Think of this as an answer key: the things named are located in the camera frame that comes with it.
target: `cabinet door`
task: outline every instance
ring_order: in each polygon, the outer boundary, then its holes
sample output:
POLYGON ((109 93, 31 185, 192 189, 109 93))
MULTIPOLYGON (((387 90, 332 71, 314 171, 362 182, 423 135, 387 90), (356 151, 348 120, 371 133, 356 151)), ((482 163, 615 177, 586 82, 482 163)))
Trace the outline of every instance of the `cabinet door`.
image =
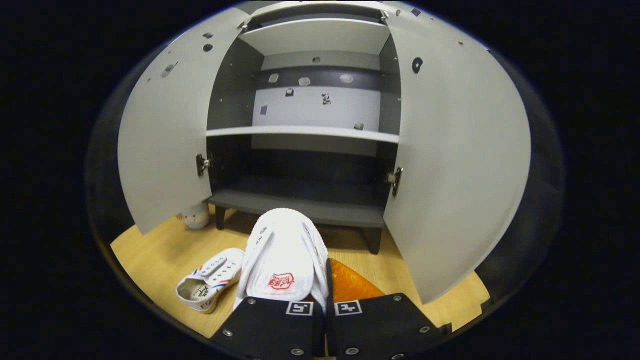
POLYGON ((189 29, 147 67, 129 96, 118 135, 118 170, 143 234, 211 196, 209 175, 198 176, 195 157, 206 156, 216 73, 240 33, 237 25, 249 18, 229 8, 189 29), (205 51, 206 44, 212 49, 205 51))
POLYGON ((515 85, 482 44, 428 13, 385 4, 400 66, 403 173, 384 219, 430 302, 505 233, 524 192, 531 138, 515 85))

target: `wooden floor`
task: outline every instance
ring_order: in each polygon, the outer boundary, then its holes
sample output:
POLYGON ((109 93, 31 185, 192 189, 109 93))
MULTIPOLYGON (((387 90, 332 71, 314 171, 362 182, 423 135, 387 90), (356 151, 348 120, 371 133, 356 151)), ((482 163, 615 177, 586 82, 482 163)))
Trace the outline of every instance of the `wooden floor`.
MULTIPOLYGON (((154 303, 178 321, 210 338, 232 310, 236 286, 226 289, 211 314, 202 314, 184 305, 175 294, 175 285, 193 269, 229 247, 246 247, 257 215, 228 210, 225 229, 211 223, 201 230, 188 229, 171 217, 142 236, 134 225, 122 233, 111 248, 131 279, 154 303)), ((372 255, 359 229, 317 226, 334 258, 371 281, 384 293, 402 292, 436 325, 451 322, 455 331, 480 315, 480 304, 489 299, 484 284, 472 272, 458 285, 429 304, 420 304, 415 285, 391 235, 384 229, 380 253, 372 255)))

